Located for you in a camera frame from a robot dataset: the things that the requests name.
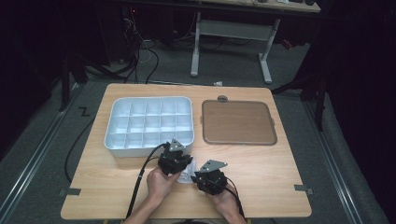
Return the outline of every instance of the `person's hand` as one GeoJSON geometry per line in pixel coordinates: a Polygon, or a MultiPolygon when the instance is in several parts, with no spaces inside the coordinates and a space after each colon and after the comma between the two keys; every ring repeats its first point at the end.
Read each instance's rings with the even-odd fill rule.
{"type": "Polygon", "coordinates": [[[177,181],[180,174],[164,175],[160,167],[150,171],[147,178],[148,196],[160,200],[161,203],[169,195],[172,185],[177,181]]]}
{"type": "MultiPolygon", "coordinates": [[[[235,188],[230,184],[228,184],[226,188],[236,194],[235,188]]],[[[228,190],[225,189],[222,193],[216,195],[206,193],[206,197],[212,201],[216,210],[224,216],[228,223],[246,223],[245,219],[239,214],[239,207],[235,197],[228,190]]]]}

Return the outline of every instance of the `wooden table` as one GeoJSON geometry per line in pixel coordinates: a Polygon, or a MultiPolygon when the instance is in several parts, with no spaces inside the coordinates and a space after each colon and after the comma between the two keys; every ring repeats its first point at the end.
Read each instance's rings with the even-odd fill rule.
{"type": "MultiPolygon", "coordinates": [[[[221,171],[236,185],[246,217],[308,217],[311,207],[304,191],[290,145],[271,92],[265,88],[110,84],[93,123],[90,136],[73,178],[61,215],[65,219],[125,218],[134,184],[146,158],[115,158],[104,145],[113,102],[121,97],[186,96],[192,101],[194,142],[191,155],[197,168],[208,159],[226,161],[221,171]],[[202,102],[226,95],[229,100],[261,101],[268,104],[275,122],[274,146],[209,145],[203,139],[202,102]]],[[[145,176],[157,165],[152,161],[145,176]]],[[[148,193],[142,181],[135,204],[148,193]]],[[[205,194],[194,184],[175,187],[152,218],[220,217],[205,194]]]]}

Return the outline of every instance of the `translucent plastic lid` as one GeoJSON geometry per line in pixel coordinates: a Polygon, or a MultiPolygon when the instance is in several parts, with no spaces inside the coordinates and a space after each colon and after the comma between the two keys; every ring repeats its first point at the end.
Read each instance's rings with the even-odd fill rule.
{"type": "Polygon", "coordinates": [[[277,141],[274,122],[264,102],[206,100],[202,110],[207,143],[268,146],[277,141]]]}

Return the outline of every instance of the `compartment box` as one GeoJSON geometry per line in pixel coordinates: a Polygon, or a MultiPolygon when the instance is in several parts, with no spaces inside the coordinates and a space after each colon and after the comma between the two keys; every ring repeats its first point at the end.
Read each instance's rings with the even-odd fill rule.
{"type": "MultiPolygon", "coordinates": [[[[194,140],[191,100],[184,96],[125,97],[111,108],[105,146],[115,157],[147,157],[175,138],[191,152],[194,140]]],[[[156,151],[154,156],[163,152],[156,151]]]]}

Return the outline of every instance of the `tabletop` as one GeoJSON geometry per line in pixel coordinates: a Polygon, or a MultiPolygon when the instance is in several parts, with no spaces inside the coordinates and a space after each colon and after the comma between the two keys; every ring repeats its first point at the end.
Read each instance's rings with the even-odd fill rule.
{"type": "MultiPolygon", "coordinates": [[[[61,216],[65,219],[125,218],[138,173],[146,158],[116,158],[104,145],[113,103],[122,97],[185,96],[191,99],[194,141],[191,155],[197,168],[207,160],[225,161],[221,171],[236,185],[246,217],[308,217],[311,207],[304,191],[294,185],[302,180],[270,90],[265,88],[110,84],[92,125],[86,146],[71,183],[79,195],[67,195],[61,216]],[[225,95],[229,100],[260,101],[268,105],[275,124],[273,146],[210,145],[203,139],[202,103],[225,95]]],[[[148,194],[146,167],[135,204],[148,194]]],[[[220,217],[195,184],[174,189],[152,218],[220,217]]]]}

